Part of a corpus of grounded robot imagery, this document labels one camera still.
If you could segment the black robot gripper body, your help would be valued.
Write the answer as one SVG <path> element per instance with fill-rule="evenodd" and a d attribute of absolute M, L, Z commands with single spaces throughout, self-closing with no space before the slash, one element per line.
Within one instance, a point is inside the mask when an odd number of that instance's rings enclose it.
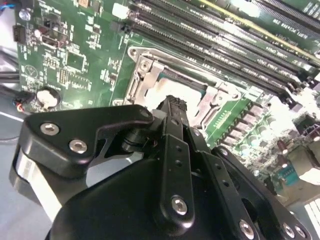
<path fill-rule="evenodd" d="M 53 212 L 49 240 L 237 240 L 228 228 L 217 195 L 206 180 L 192 174 L 195 217 L 174 227 L 156 208 L 158 163 L 142 160 L 76 193 Z"/>

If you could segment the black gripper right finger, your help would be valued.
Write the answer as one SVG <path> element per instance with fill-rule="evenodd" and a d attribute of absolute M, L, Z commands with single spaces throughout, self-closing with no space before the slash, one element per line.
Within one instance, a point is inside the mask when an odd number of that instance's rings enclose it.
<path fill-rule="evenodd" d="M 178 99 L 175 116 L 188 137 L 191 153 L 213 190 L 221 211 L 225 240 L 310 240 L 307 228 L 225 147 L 210 150 L 189 126 L 187 104 Z"/>

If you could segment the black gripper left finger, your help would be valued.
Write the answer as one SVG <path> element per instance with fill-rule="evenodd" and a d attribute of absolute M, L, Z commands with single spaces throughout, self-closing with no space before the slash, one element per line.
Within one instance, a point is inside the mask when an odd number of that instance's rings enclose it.
<path fill-rule="evenodd" d="M 139 162 L 156 161 L 156 208 L 166 224 L 195 219 L 190 148 L 171 95 L 149 112 L 122 105 L 29 115 L 19 137 L 19 175 L 54 220 L 75 194 Z"/>

